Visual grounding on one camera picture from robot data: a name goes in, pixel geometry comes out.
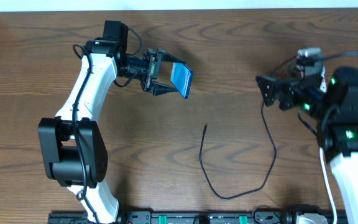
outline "green led light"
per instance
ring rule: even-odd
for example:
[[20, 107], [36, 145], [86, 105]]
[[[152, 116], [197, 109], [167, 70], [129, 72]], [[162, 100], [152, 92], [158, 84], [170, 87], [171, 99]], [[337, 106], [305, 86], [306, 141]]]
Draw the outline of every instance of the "green led light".
[[307, 103], [305, 103], [305, 104], [303, 105], [303, 107], [304, 107], [305, 110], [310, 110], [310, 105], [307, 104]]
[[346, 131], [346, 137], [347, 137], [348, 139], [354, 138], [353, 132], [352, 132], [352, 131]]

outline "green connector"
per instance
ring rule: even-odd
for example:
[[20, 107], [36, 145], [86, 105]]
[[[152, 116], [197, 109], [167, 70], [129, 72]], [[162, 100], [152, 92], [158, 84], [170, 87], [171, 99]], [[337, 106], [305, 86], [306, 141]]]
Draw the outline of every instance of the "green connector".
[[166, 215], [160, 215], [158, 217], [159, 224], [167, 224], [167, 216]]
[[240, 224], [248, 224], [248, 217], [240, 216]]

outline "black bracket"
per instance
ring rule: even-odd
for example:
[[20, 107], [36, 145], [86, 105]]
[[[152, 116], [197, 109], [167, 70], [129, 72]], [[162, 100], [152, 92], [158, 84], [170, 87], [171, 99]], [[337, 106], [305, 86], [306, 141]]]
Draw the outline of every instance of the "black bracket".
[[142, 58], [127, 56], [127, 66], [121, 69], [119, 76], [140, 80], [143, 91], [154, 96], [178, 91], [175, 87], [155, 81], [160, 75], [162, 62], [186, 63], [163, 49], [147, 49]]
[[[78, 136], [85, 158], [88, 187], [95, 188], [104, 179], [108, 154], [95, 121], [76, 122]], [[64, 146], [73, 134], [71, 121], [60, 118], [42, 118], [38, 126], [45, 172], [49, 179], [62, 187], [83, 185], [83, 173], [76, 146]]]

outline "black wire on table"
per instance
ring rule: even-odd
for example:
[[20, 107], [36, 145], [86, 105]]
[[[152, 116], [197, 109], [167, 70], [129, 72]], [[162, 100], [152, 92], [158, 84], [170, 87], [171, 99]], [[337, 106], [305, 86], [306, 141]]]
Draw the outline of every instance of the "black wire on table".
[[130, 30], [139, 39], [139, 49], [137, 49], [137, 51], [135, 51], [135, 53], [127, 54], [127, 55], [136, 55], [137, 53], [140, 52], [140, 50], [142, 50], [142, 38], [140, 38], [140, 36], [137, 35], [137, 33], [132, 28], [128, 27], [128, 30]]
[[315, 136], [317, 136], [317, 131], [314, 130], [314, 128], [302, 118], [301, 114], [302, 114], [302, 110], [299, 110], [298, 119], [302, 122], [303, 125], [305, 125], [307, 129], [309, 129]]
[[278, 218], [278, 220], [280, 220], [280, 217], [277, 215], [277, 213], [275, 213], [274, 212], [274, 210], [272, 209], [272, 208], [270, 208], [270, 206], [268, 206], [268, 205], [259, 205], [258, 207], [256, 207], [255, 209], [254, 209], [254, 211], [252, 211], [252, 213], [251, 213], [251, 219], [253, 219], [257, 224], [261, 224], [260, 222], [258, 222], [256, 219], [255, 219], [255, 212], [256, 212], [256, 210], [258, 210], [260, 207], [267, 207], [268, 209], [270, 209], [270, 211], [271, 212], [273, 212], [273, 214]]
[[83, 200], [86, 197], [86, 190], [88, 188], [88, 179], [86, 178], [86, 167], [85, 167], [85, 159], [84, 159], [84, 154], [81, 148], [81, 144], [80, 144], [80, 140], [78, 137], [78, 130], [77, 130], [77, 126], [76, 126], [76, 112], [78, 111], [78, 102], [81, 98], [81, 94], [85, 89], [86, 86], [86, 82], [88, 81], [91, 73], [92, 73], [92, 60], [91, 60], [91, 56], [89, 55], [89, 53], [86, 51], [85, 47], [80, 45], [80, 44], [74, 44], [73, 45], [73, 50], [74, 53], [78, 56], [79, 53], [76, 51], [76, 47], [79, 47], [82, 50], [83, 55], [85, 55], [85, 57], [88, 59], [88, 63], [89, 63], [89, 67], [88, 67], [88, 71], [86, 73], [84, 82], [81, 85], [80, 90], [78, 91], [78, 94], [75, 98], [75, 101], [73, 103], [73, 117], [72, 117], [72, 126], [73, 126], [73, 132], [74, 132], [74, 138], [75, 138], [75, 144], [77, 145], [77, 150], [78, 150], [78, 155], [80, 157], [80, 162], [81, 162], [81, 168], [82, 168], [82, 173], [83, 173], [83, 190], [79, 191], [76, 195], [78, 200]]
[[[272, 72], [270, 73], [270, 76], [272, 76], [275, 72], [277, 72], [281, 67], [283, 67], [284, 65], [286, 65], [288, 62], [291, 62], [293, 59], [295, 59], [296, 57], [291, 57], [287, 60], [285, 60], [283, 63], [281, 63], [279, 66], [277, 66], [276, 68], [274, 68], [272, 70]], [[203, 152], [203, 144], [204, 144], [204, 137], [205, 137], [205, 133], [206, 133], [206, 128], [207, 128], [207, 124], [204, 126], [204, 131], [203, 131], [203, 138], [201, 139], [201, 147], [200, 147], [200, 165], [201, 165], [201, 169], [203, 170], [204, 172], [204, 176], [205, 176], [205, 179], [209, 185], [209, 187], [211, 188], [212, 192], [215, 194], [215, 196], [217, 196], [218, 198], [220, 199], [223, 199], [223, 200], [231, 200], [231, 199], [235, 199], [235, 198], [238, 198], [238, 197], [241, 197], [241, 196], [244, 196], [244, 195], [247, 195], [247, 194], [251, 194], [251, 193], [254, 193], [254, 192], [257, 192], [259, 190], [261, 190], [266, 182], [267, 182], [267, 179], [269, 178], [269, 175], [273, 169], [273, 166], [274, 166], [274, 162], [276, 161], [276, 156], [277, 156], [277, 149], [276, 149], [276, 145], [274, 144], [274, 141], [273, 141], [273, 138], [272, 136], [270, 135], [270, 131], [267, 127], [267, 124], [266, 124], [266, 120], [265, 120], [265, 116], [264, 116], [264, 101], [262, 100], [262, 106], [260, 107], [260, 114], [262, 116], [262, 120], [264, 121], [264, 125], [265, 125], [265, 128], [266, 128], [266, 132], [268, 134], [268, 137], [270, 138], [270, 141], [272, 142], [272, 146], [273, 146], [273, 150], [274, 150], [274, 156], [273, 156], [273, 161], [272, 161], [272, 164], [270, 165], [268, 171], [267, 171], [267, 174], [266, 174], [266, 177], [265, 177], [265, 180], [264, 182], [262, 183], [262, 185], [254, 190], [248, 190], [246, 192], [243, 192], [241, 194], [237, 194], [237, 195], [233, 195], [233, 196], [230, 196], [230, 197], [223, 197], [223, 196], [220, 196], [216, 191], [215, 189], [212, 187], [212, 184], [211, 182], [209, 181], [209, 178], [208, 178], [208, 175], [206, 174], [205, 172], [205, 169], [204, 169], [204, 165], [203, 165], [203, 159], [202, 159], [202, 152]]]

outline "wire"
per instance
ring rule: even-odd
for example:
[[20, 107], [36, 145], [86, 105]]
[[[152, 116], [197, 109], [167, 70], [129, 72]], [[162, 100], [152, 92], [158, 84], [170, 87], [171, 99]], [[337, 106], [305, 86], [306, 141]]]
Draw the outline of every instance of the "wire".
[[206, 219], [206, 224], [209, 224], [209, 223], [210, 223], [209, 217], [208, 217], [207, 215], [205, 215], [205, 214], [200, 213], [200, 214], [198, 214], [196, 217], [194, 217], [193, 224], [195, 224], [196, 221], [197, 221], [198, 219], [200, 219], [201, 217], [204, 217], [204, 218]]
[[302, 118], [301, 114], [302, 114], [302, 110], [299, 110], [298, 119], [302, 122], [303, 125], [305, 125], [307, 129], [309, 129], [315, 136], [317, 136], [317, 131], [314, 130], [314, 128]]
[[208, 125], [206, 124], [206, 125], [204, 126], [203, 138], [202, 138], [202, 140], [201, 140], [201, 147], [200, 147], [200, 165], [201, 165], [201, 168], [202, 168], [202, 170], [203, 170], [203, 172], [204, 172], [205, 179], [206, 179], [206, 181], [208, 182], [209, 187], [211, 188], [212, 192], [213, 192], [218, 198], [220, 198], [220, 199], [223, 199], [223, 200], [231, 200], [231, 199], [235, 199], [235, 198], [238, 198], [238, 197], [247, 195], [247, 194], [251, 194], [251, 193], [257, 192], [257, 191], [261, 190], [261, 189], [265, 186], [265, 184], [266, 184], [266, 182], [267, 182], [267, 179], [269, 178], [270, 172], [272, 171], [273, 166], [274, 166], [274, 162], [275, 162], [275, 160], [276, 160], [277, 150], [276, 150], [276, 146], [275, 146], [275, 144], [274, 144], [274, 141], [273, 141], [273, 139], [272, 139], [272, 136], [270, 135], [269, 129], [267, 128], [267, 124], [266, 124], [266, 121], [265, 121], [263, 109], [264, 109], [264, 103], [262, 102], [262, 107], [260, 108], [260, 113], [261, 113], [261, 115], [262, 115], [262, 119], [263, 119], [263, 121], [264, 121], [267, 134], [268, 134], [268, 136], [269, 136], [269, 138], [270, 138], [270, 141], [271, 141], [272, 144], [273, 144], [273, 148], [274, 148], [273, 161], [272, 161], [272, 164], [270, 165], [270, 167], [269, 167], [269, 169], [268, 169], [268, 171], [267, 171], [266, 178], [265, 178], [264, 182], [262, 183], [262, 185], [261, 185], [260, 187], [256, 188], [256, 189], [254, 189], [254, 190], [249, 190], [249, 191], [243, 192], [243, 193], [241, 193], [241, 194], [233, 195], [233, 196], [230, 196], [230, 197], [223, 197], [223, 196], [220, 196], [220, 195], [214, 190], [214, 188], [212, 187], [211, 182], [210, 182], [209, 179], [208, 179], [208, 176], [207, 176], [207, 174], [206, 174], [206, 172], [205, 172], [204, 165], [203, 165], [202, 152], [203, 152], [204, 137], [205, 137], [206, 128], [207, 128]]
[[139, 49], [137, 49], [137, 51], [135, 51], [135, 53], [127, 54], [127, 55], [136, 55], [137, 53], [140, 52], [140, 50], [142, 50], [142, 38], [140, 38], [140, 36], [137, 35], [137, 33], [132, 28], [128, 27], [128, 30], [130, 30], [139, 39]]
[[328, 182], [328, 178], [327, 178], [327, 170], [326, 170], [325, 161], [324, 161], [324, 151], [323, 151], [322, 147], [320, 147], [320, 149], [319, 149], [319, 154], [320, 154], [321, 170], [323, 171], [324, 182], [326, 184], [329, 202], [330, 202], [331, 208], [333, 210], [333, 217], [334, 217], [333, 224], [336, 224], [336, 222], [337, 222], [336, 208], [335, 208], [333, 195], [331, 193], [331, 188], [329, 187], [329, 182]]
[[125, 87], [128, 84], [130, 84], [130, 82], [136, 77], [137, 74], [138, 74], [138, 70], [135, 73], [133, 73], [131, 75], [131, 77], [129, 77], [128, 80], [123, 85], [119, 84], [116, 80], [114, 80], [113, 82], [114, 82], [114, 84], [116, 84], [116, 86], [118, 86], [119, 88], [122, 88], [122, 87]]
[[81, 94], [84, 91], [84, 88], [86, 86], [86, 82], [88, 81], [91, 73], [92, 73], [92, 60], [91, 60], [91, 56], [90, 54], [86, 51], [85, 47], [80, 45], [80, 44], [74, 44], [73, 45], [73, 50], [75, 52], [75, 54], [77, 56], [79, 56], [78, 52], [76, 51], [76, 47], [79, 47], [83, 54], [86, 56], [86, 59], [88, 60], [89, 66], [88, 66], [88, 71], [86, 73], [84, 82], [81, 85], [80, 90], [78, 91], [78, 94], [75, 98], [75, 101], [73, 103], [73, 117], [72, 117], [72, 126], [73, 126], [73, 132], [74, 132], [74, 138], [75, 138], [75, 144], [77, 145], [77, 150], [78, 150], [78, 155], [80, 157], [80, 162], [81, 162], [81, 168], [82, 168], [82, 172], [83, 172], [83, 190], [79, 191], [76, 195], [78, 200], [83, 200], [86, 197], [86, 190], [88, 188], [88, 178], [86, 178], [86, 167], [85, 167], [85, 159], [84, 159], [84, 154], [81, 148], [81, 144], [80, 144], [80, 140], [78, 138], [78, 130], [77, 130], [77, 126], [76, 126], [76, 112], [78, 111], [78, 102], [81, 98]]
[[[272, 76], [275, 72], [277, 72], [280, 68], [282, 68], [284, 65], [286, 65], [288, 62], [291, 62], [293, 59], [295, 59], [296, 56], [292, 56], [290, 57], [289, 59], [285, 60], [284, 62], [282, 62], [279, 66], [277, 66], [276, 68], [274, 68], [272, 70], [272, 72], [270, 72], [270, 76]], [[270, 141], [272, 142], [272, 146], [273, 146], [273, 150], [274, 150], [274, 156], [273, 156], [273, 161], [272, 161], [272, 164], [270, 165], [268, 171], [267, 171], [267, 174], [266, 174], [266, 177], [265, 177], [265, 180], [264, 182], [262, 183], [262, 185], [254, 190], [249, 190], [249, 191], [246, 191], [246, 192], [243, 192], [241, 194], [237, 194], [237, 195], [233, 195], [233, 196], [230, 196], [230, 197], [222, 197], [220, 196], [215, 190], [214, 188], [212, 187], [212, 184], [211, 182], [209, 181], [209, 178], [205, 172], [205, 169], [204, 169], [204, 165], [203, 165], [203, 159], [202, 159], [202, 152], [203, 152], [203, 144], [204, 144], [204, 137], [205, 137], [205, 133], [206, 133], [206, 128], [207, 128], [207, 124], [205, 124], [204, 126], [204, 131], [203, 131], [203, 138], [201, 139], [201, 146], [200, 146], [200, 165], [201, 165], [201, 169], [203, 170], [204, 172], [204, 176], [205, 176], [205, 179], [206, 181], [208, 182], [208, 185], [209, 187], [211, 188], [212, 192], [215, 194], [215, 196], [217, 196], [218, 198], [220, 199], [223, 199], [223, 200], [231, 200], [231, 199], [235, 199], [235, 198], [238, 198], [238, 197], [241, 197], [241, 196], [244, 196], [244, 195], [247, 195], [247, 194], [251, 194], [251, 193], [254, 193], [254, 192], [257, 192], [259, 190], [261, 190], [266, 182], [267, 182], [267, 179], [269, 178], [269, 175], [273, 169], [273, 166], [274, 166], [274, 162], [276, 161], [276, 156], [277, 156], [277, 149], [276, 149], [276, 145], [274, 144], [274, 141], [273, 141], [273, 138], [272, 136], [270, 135], [270, 131], [267, 127], [267, 124], [266, 124], [266, 120], [265, 120], [265, 116], [264, 116], [264, 101], [262, 100], [262, 106], [260, 107], [260, 115], [262, 116], [262, 120], [264, 121], [264, 125], [265, 125], [265, 128], [266, 128], [266, 132], [267, 132], [267, 135], [270, 139]]]
[[90, 204], [90, 201], [88, 201], [88, 198], [86, 198], [86, 197], [85, 197], [84, 201], [85, 201], [86, 206], [88, 206], [88, 208], [91, 210], [95, 223], [99, 224], [100, 223], [99, 218], [98, 218], [95, 210], [93, 209], [92, 205]]
[[324, 115], [323, 117], [323, 120], [321, 121], [321, 129], [324, 130], [326, 125], [327, 125], [327, 121], [328, 121], [328, 118], [329, 118], [329, 115], [331, 115], [331, 113], [334, 111], [334, 110], [338, 110], [339, 107], [337, 104], [334, 104], [334, 105], [331, 105], [328, 109], [327, 109], [327, 112], [326, 114]]
[[287, 60], [285, 60], [284, 62], [282, 62], [280, 65], [278, 65], [277, 67], [275, 67], [271, 72], [269, 76], [272, 76], [274, 73], [276, 73], [280, 68], [282, 68], [284, 65], [288, 64], [289, 62], [291, 62], [292, 60], [296, 59], [296, 56], [292, 56], [290, 58], [288, 58]]
[[273, 212], [273, 214], [278, 218], [278, 220], [280, 220], [280, 217], [277, 215], [277, 213], [275, 213], [274, 212], [274, 210], [272, 209], [272, 208], [270, 208], [270, 206], [268, 206], [268, 205], [259, 205], [258, 207], [256, 207], [255, 209], [254, 209], [254, 211], [252, 211], [252, 213], [251, 213], [251, 219], [253, 219], [257, 224], [261, 224], [260, 222], [258, 222], [256, 219], [255, 219], [255, 212], [256, 212], [256, 210], [258, 210], [260, 207], [267, 207], [268, 209], [270, 209], [270, 211], [271, 212]]
[[358, 51], [342, 52], [342, 53], [334, 54], [334, 55], [327, 56], [327, 57], [321, 58], [321, 59], [316, 59], [316, 60], [317, 61], [327, 61], [327, 60], [332, 60], [332, 59], [336, 59], [336, 58], [340, 58], [340, 57], [358, 57]]

